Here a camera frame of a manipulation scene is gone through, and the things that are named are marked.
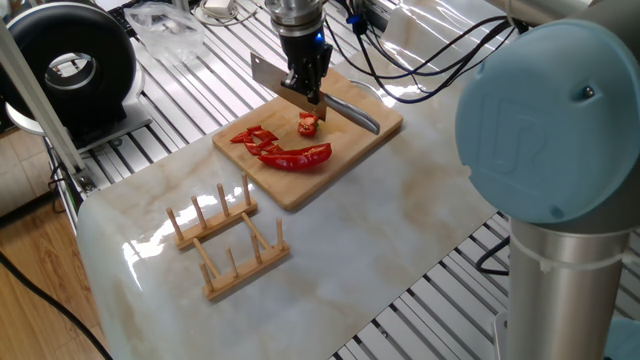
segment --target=knife handle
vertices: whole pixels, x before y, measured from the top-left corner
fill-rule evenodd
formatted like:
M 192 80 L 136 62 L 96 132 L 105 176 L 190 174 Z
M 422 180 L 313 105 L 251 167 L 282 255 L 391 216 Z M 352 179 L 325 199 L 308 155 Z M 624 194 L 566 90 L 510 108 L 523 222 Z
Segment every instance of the knife handle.
M 380 134 L 380 124 L 366 112 L 329 94 L 324 94 L 324 100 L 327 102 L 327 106 L 346 117 L 349 121 L 376 135 Z

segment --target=metal cylinder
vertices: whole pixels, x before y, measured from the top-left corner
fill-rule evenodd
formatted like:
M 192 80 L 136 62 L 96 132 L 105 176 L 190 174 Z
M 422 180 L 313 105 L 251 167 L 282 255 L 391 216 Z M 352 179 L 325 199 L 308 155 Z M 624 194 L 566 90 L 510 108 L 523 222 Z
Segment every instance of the metal cylinder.
M 487 0 L 491 5 L 507 11 L 511 16 L 533 25 L 541 25 L 563 19 L 582 11 L 589 6 L 591 0 Z
M 629 233 L 575 235 L 511 221 L 512 239 L 533 253 L 568 264 L 593 264 L 620 255 Z M 602 360 L 622 262 L 593 270 L 541 270 L 512 241 L 507 359 Z

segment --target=plastic bag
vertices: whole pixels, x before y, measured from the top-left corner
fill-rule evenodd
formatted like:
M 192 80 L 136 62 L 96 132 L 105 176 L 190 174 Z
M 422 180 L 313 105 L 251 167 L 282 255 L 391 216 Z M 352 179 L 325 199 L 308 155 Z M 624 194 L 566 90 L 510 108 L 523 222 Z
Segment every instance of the plastic bag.
M 148 2 L 125 9 L 124 16 L 157 59 L 176 64 L 206 51 L 202 24 L 175 6 Z

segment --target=wire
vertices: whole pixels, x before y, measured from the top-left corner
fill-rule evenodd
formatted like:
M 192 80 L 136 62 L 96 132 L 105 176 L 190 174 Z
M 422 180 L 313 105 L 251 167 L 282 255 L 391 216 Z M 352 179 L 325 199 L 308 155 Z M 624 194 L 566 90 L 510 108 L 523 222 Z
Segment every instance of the wire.
M 483 57 L 481 60 L 479 60 L 477 63 L 473 64 L 472 66 L 468 67 L 467 69 L 465 69 L 463 72 L 461 72 L 460 74 L 458 74 L 451 82 L 456 81 L 460 76 L 464 75 L 465 73 L 473 70 L 474 68 L 476 68 L 478 65 L 482 64 L 485 60 L 487 60 L 487 58 L 489 56 L 491 56 L 494 52 L 498 51 L 498 49 L 500 49 L 502 47 L 502 45 L 504 45 L 507 42 L 507 39 L 509 39 L 509 37 L 511 37 L 511 35 L 513 35 L 513 32 L 516 31 L 516 28 L 512 28 L 511 31 L 509 31 L 509 33 L 507 34 L 507 36 L 500 42 L 500 44 L 498 44 L 498 46 L 496 46 L 495 49 L 491 50 L 491 52 Z
M 4 266 L 11 275 L 13 275 L 22 285 L 24 285 L 27 289 L 29 289 L 32 293 L 36 294 L 42 300 L 46 301 L 49 305 L 53 306 L 56 310 L 58 310 L 62 315 L 64 315 L 69 321 L 73 323 L 80 331 L 84 334 L 84 336 L 91 341 L 91 344 L 95 346 L 100 355 L 105 360 L 112 360 L 113 358 L 109 355 L 107 349 L 102 346 L 100 340 L 96 338 L 95 335 L 89 330 L 89 328 L 80 321 L 69 309 L 64 307 L 64 305 L 60 304 L 56 299 L 51 297 L 51 295 L 44 292 L 40 289 L 36 284 L 31 282 L 29 278 L 27 278 L 15 265 L 4 255 L 2 251 L 0 251 L 0 264 Z
M 338 2 L 340 5 L 342 6 L 346 6 L 344 5 L 341 1 L 336 1 Z M 398 67 L 399 69 L 406 71 L 406 73 L 404 74 L 400 74 L 400 75 L 378 75 L 378 74 L 373 74 L 370 71 L 367 71 L 361 67 L 359 67 L 358 65 L 354 64 L 349 57 L 344 53 L 344 51 L 342 50 L 342 47 L 340 46 L 340 43 L 338 42 L 338 39 L 336 38 L 333 29 L 331 28 L 331 25 L 329 24 L 328 21 L 325 20 L 325 25 L 327 26 L 327 29 L 329 30 L 329 33 L 331 34 L 331 38 L 333 39 L 334 44 L 336 44 L 336 47 L 338 48 L 338 51 L 340 52 L 340 55 L 342 55 L 342 57 L 347 61 L 347 63 L 349 63 L 349 65 L 351 65 L 354 69 L 356 69 L 357 71 L 371 76 L 371 77 L 375 77 L 377 76 L 380 79 L 383 80 L 397 80 L 397 79 L 402 79 L 411 75 L 418 75 L 418 76 L 436 76 L 436 75 L 441 75 L 451 69 L 453 69 L 455 66 L 460 65 L 463 61 L 465 61 L 465 59 L 468 57 L 469 54 L 463 56 L 461 59 L 459 59 L 458 61 L 454 62 L 453 64 L 441 69 L 441 70 L 437 70 L 437 71 L 433 71 L 433 72 L 420 72 L 419 70 L 422 69 L 424 66 L 428 65 L 430 62 L 432 62 L 433 60 L 435 60 L 436 58 L 438 58 L 442 53 L 444 53 L 448 48 L 450 48 L 451 46 L 455 45 L 458 41 L 462 40 L 463 38 L 465 38 L 466 36 L 468 36 L 470 33 L 472 33 L 473 31 L 475 31 L 476 29 L 480 28 L 481 26 L 484 26 L 486 24 L 489 24 L 491 22 L 495 22 L 495 21 L 500 21 L 500 20 L 505 20 L 506 16 L 494 16 L 485 20 L 482 20 L 476 24 L 474 24 L 473 26 L 471 26 L 469 29 L 465 30 L 463 33 L 461 33 L 460 35 L 458 35 L 456 38 L 454 38 L 453 40 L 451 40 L 449 43 L 447 43 L 444 47 L 442 47 L 440 50 L 438 50 L 438 52 L 436 52 L 433 56 L 431 56 L 429 59 L 425 60 L 422 64 L 420 64 L 418 67 L 416 67 L 415 69 L 408 69 L 405 66 L 403 66 L 402 64 L 399 64 L 395 59 L 393 59 L 393 57 L 391 57 L 391 55 L 389 55 L 388 53 L 386 53 L 383 49 L 382 50 L 383 53 L 386 54 L 386 56 L 384 54 L 381 53 L 382 56 L 384 56 L 385 58 L 387 58 L 390 61 L 395 62 L 394 65 L 396 65 L 396 67 Z
M 498 276 L 509 276 L 509 271 L 508 270 L 486 269 L 486 268 L 482 267 L 482 265 L 484 265 L 484 263 L 485 263 L 485 261 L 487 261 L 487 259 L 489 259 L 493 255 L 498 253 L 498 251 L 504 249 L 507 245 L 509 245 L 509 242 L 511 242 L 511 236 L 507 236 L 506 238 L 504 238 L 504 240 L 500 241 L 500 243 L 498 245 L 494 246 L 491 250 L 489 250 L 486 253 L 484 253 L 484 255 L 482 255 L 480 257 L 480 259 L 478 259 L 478 261 L 476 262 L 476 265 L 475 265 L 476 270 L 478 270 L 479 272 L 481 272 L 483 274 L 498 275 Z
M 432 97 L 434 97 L 435 95 L 437 95 L 440 91 L 442 91 L 443 89 L 445 89 L 447 86 L 449 86 L 451 84 L 451 82 L 453 81 L 453 79 L 455 79 L 460 72 L 463 71 L 464 67 L 471 61 L 471 59 L 473 59 L 473 57 L 478 53 L 478 51 L 480 51 L 480 49 L 482 49 L 482 47 L 484 47 L 484 45 L 486 45 L 489 41 L 493 40 L 496 36 L 498 36 L 500 33 L 502 33 L 504 30 L 508 29 L 510 27 L 509 22 L 504 20 L 503 22 L 501 22 L 499 25 L 497 25 L 496 27 L 494 27 L 493 29 L 491 29 L 491 31 L 489 31 L 483 38 L 482 40 L 478 43 L 478 45 L 476 45 L 475 48 L 473 48 L 465 57 L 464 60 L 462 61 L 462 63 L 460 63 L 460 65 L 458 66 L 458 68 L 456 68 L 450 75 L 449 77 L 445 80 L 445 82 L 443 82 L 442 84 L 440 84 L 435 90 L 431 91 L 429 94 L 426 94 L 425 96 L 419 97 L 419 98 L 414 98 L 414 99 L 404 99 L 401 97 L 396 96 L 395 94 L 393 94 L 389 89 L 387 89 L 384 85 L 384 83 L 382 83 L 381 78 L 376 74 L 375 69 L 373 67 L 373 64 L 371 62 L 371 58 L 369 57 L 369 54 L 367 52 L 366 47 L 364 46 L 364 43 L 362 41 L 362 37 L 357 36 L 358 38 L 358 43 L 360 45 L 360 48 L 362 50 L 362 53 L 364 55 L 364 59 L 367 63 L 367 66 L 369 67 L 369 71 L 373 74 L 372 77 L 374 78 L 374 80 L 376 81 L 376 83 L 378 84 L 378 86 L 387 94 L 389 95 L 389 97 L 391 97 L 392 99 L 396 100 L 399 103 L 402 104 L 416 104 L 425 100 L 428 100 Z M 440 49 L 438 52 L 436 52 L 436 54 L 434 54 L 430 59 L 428 59 L 427 61 L 425 61 L 422 65 L 418 66 L 416 69 L 422 68 L 424 67 L 428 61 L 431 61 L 433 59 L 435 59 L 439 54 L 441 54 L 442 52 L 444 52 L 446 50 L 446 48 L 448 48 L 449 46 L 451 46 L 451 43 L 445 45 L 442 49 Z

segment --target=wooden peg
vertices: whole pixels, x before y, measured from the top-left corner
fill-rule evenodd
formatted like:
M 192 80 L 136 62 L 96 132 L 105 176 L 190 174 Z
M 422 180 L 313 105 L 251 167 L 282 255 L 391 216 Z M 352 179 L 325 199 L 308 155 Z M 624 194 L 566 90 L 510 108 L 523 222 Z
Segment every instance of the wooden peg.
M 242 173 L 242 192 L 244 193 L 244 203 L 247 206 L 251 205 L 251 196 L 249 195 L 249 180 L 247 174 Z
M 276 220 L 276 228 L 278 230 L 278 250 L 284 249 L 284 237 L 282 236 L 282 219 Z
M 224 216 L 229 216 L 229 207 L 227 206 L 227 199 L 224 198 L 222 184 L 218 184 L 218 196 L 220 197 L 220 205 L 222 205 L 222 212 L 224 213 Z
M 211 277 L 209 277 L 209 272 L 205 267 L 204 263 L 200 263 L 200 272 L 202 273 L 202 277 L 204 278 L 204 283 L 207 285 L 207 291 L 213 291 L 213 283 L 211 282 Z
M 258 247 L 258 237 L 255 232 L 251 232 L 251 245 L 253 245 L 253 254 L 256 256 L 256 263 L 258 263 L 258 265 L 262 264 L 260 248 Z
M 200 209 L 200 204 L 198 204 L 198 198 L 192 196 L 191 203 L 193 203 L 193 207 L 196 209 L 196 214 L 198 214 L 198 221 L 200 221 L 200 226 L 202 226 L 203 229 L 206 229 L 207 221 L 204 219 L 204 215 L 202 215 L 202 209 Z
M 213 274 L 213 277 L 216 279 L 219 278 L 220 273 L 218 273 L 218 269 L 216 269 L 216 267 L 213 265 L 213 263 L 211 262 L 211 259 L 209 259 L 209 256 L 207 256 L 207 253 L 204 252 L 204 249 L 202 248 L 202 244 L 200 244 L 200 240 L 193 239 L 193 245 L 195 245 L 196 249 L 198 249 L 200 256 L 202 256 L 202 260 L 204 260 L 204 263 L 207 264 L 207 267 L 209 268 L 209 271 L 211 271 L 211 273 Z
M 262 237 L 262 234 L 260 234 L 258 229 L 256 229 L 256 226 L 253 225 L 253 223 L 251 222 L 251 219 L 249 219 L 249 216 L 247 216 L 247 214 L 245 214 L 245 213 L 242 213 L 242 218 L 244 219 L 244 222 L 247 223 L 247 226 L 249 227 L 249 229 L 251 229 L 251 232 L 256 234 L 256 236 L 258 237 L 258 241 L 260 241 L 260 245 L 262 245 L 262 247 L 265 250 L 267 250 L 269 248 L 269 244 Z
M 238 277 L 238 269 L 236 268 L 236 262 L 233 261 L 233 254 L 231 254 L 231 248 L 227 246 L 224 251 L 227 253 L 227 259 L 229 259 L 229 265 L 231 266 L 231 273 L 233 277 Z
M 178 226 L 178 222 L 176 221 L 176 216 L 173 214 L 173 210 L 171 210 L 171 208 L 167 208 L 167 215 L 169 216 L 169 220 L 171 220 L 171 225 L 173 225 L 173 230 L 175 230 L 178 240 L 184 240 L 182 231 L 180 231 L 180 226 Z

